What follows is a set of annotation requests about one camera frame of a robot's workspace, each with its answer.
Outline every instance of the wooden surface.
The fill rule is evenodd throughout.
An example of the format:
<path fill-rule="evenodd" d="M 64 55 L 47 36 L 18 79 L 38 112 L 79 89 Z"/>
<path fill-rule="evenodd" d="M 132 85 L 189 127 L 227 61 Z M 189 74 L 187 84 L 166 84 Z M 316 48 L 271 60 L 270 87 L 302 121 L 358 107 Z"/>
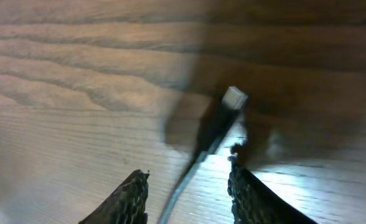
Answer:
<path fill-rule="evenodd" d="M 229 85 L 250 94 L 246 166 L 319 223 L 366 223 L 354 0 L 0 0 L 0 223 L 77 223 L 135 169 L 150 170 L 155 223 Z M 227 154 L 171 223 L 232 223 Z"/>

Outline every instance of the brown wood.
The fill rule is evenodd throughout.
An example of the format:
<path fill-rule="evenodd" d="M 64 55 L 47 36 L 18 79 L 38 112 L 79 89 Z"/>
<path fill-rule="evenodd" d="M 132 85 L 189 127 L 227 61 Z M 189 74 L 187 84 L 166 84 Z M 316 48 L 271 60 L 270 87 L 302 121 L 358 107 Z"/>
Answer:
<path fill-rule="evenodd" d="M 0 223 L 76 223 L 150 170 L 149 223 L 211 97 L 249 93 L 246 166 L 319 223 L 366 223 L 366 1 L 0 1 Z M 230 133 L 171 223 L 232 223 Z"/>

